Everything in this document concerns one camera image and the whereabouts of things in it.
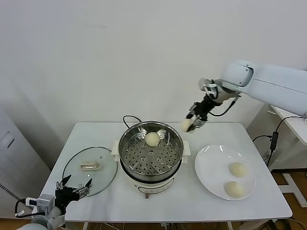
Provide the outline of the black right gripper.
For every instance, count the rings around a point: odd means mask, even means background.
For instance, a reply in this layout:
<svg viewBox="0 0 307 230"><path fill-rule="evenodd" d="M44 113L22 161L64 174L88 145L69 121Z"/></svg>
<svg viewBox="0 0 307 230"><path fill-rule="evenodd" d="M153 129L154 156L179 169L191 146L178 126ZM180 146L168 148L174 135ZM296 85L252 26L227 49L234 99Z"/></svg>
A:
<svg viewBox="0 0 307 230"><path fill-rule="evenodd" d="M195 115L197 118L191 120L188 127L188 133L193 132L195 129L201 128L207 122L207 114L220 104L214 101L209 95L205 95L201 102L194 103L186 116L186 119L191 119Z"/></svg>

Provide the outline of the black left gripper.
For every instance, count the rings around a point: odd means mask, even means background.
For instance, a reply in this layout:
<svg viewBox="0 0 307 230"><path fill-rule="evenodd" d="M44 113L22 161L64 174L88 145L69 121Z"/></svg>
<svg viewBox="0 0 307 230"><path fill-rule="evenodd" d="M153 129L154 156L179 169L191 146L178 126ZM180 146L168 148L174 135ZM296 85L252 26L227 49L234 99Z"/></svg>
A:
<svg viewBox="0 0 307 230"><path fill-rule="evenodd" d="M70 202L78 201L80 197L86 197L92 187L92 179L80 188L67 187L66 183L70 178L71 174L64 177L60 182L56 182L55 207L59 208L61 213L66 213L66 208Z"/></svg>

